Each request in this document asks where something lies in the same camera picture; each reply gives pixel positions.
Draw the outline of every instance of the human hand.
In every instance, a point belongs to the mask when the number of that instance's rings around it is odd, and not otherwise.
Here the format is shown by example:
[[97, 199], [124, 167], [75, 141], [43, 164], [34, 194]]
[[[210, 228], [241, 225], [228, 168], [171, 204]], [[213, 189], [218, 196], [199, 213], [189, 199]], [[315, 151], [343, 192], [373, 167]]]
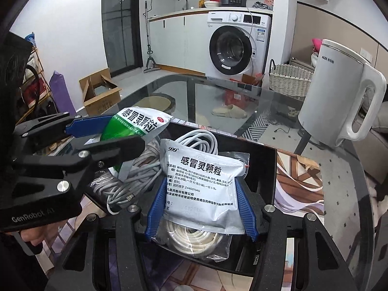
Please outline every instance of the human hand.
[[37, 246], [42, 243], [45, 237], [51, 237], [58, 234], [58, 227], [63, 226], [63, 221], [39, 226], [36, 228], [29, 228], [23, 230], [20, 236], [24, 242], [31, 242], [32, 245]]

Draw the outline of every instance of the laundry basket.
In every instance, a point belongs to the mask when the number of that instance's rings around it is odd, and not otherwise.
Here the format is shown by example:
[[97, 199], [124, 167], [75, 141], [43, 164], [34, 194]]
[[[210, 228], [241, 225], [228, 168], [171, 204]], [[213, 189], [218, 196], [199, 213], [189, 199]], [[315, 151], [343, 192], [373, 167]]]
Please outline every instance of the laundry basket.
[[289, 64], [275, 65], [273, 59], [269, 71], [270, 89], [298, 100], [305, 100], [313, 73]]

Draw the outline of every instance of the faucet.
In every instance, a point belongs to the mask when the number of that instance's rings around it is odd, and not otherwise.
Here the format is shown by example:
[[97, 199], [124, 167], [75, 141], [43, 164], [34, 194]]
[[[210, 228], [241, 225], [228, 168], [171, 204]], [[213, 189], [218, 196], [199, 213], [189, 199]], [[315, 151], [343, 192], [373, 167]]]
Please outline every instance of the faucet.
[[188, 0], [186, 0], [186, 9], [189, 9], [189, 1]]

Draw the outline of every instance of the mop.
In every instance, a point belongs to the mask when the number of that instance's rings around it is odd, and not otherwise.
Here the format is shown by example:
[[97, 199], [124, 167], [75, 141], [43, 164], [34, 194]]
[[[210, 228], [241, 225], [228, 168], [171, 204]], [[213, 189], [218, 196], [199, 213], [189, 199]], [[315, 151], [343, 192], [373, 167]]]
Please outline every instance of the mop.
[[144, 73], [148, 73], [148, 72], [151, 72], [151, 71], [157, 71], [157, 70], [160, 70], [160, 68], [158, 68], [156, 66], [156, 62], [154, 60], [154, 58], [152, 58], [152, 54], [154, 53], [151, 49], [151, 43], [149, 41], [149, 27], [148, 27], [148, 10], [147, 10], [147, 1], [145, 2], [145, 27], [146, 27], [146, 30], [147, 30], [147, 47], [148, 47], [148, 51], [147, 51], [147, 55], [148, 55], [148, 60], [147, 60], [147, 64], [145, 65], [145, 69], [144, 69]]

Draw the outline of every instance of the patterned rug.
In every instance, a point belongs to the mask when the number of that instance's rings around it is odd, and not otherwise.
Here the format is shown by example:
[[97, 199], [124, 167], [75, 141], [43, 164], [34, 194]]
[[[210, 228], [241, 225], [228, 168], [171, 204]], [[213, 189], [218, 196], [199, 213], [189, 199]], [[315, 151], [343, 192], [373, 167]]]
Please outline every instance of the patterned rug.
[[263, 135], [264, 131], [269, 126], [270, 122], [268, 119], [269, 111], [263, 112], [249, 127], [242, 136], [248, 140], [258, 141]]

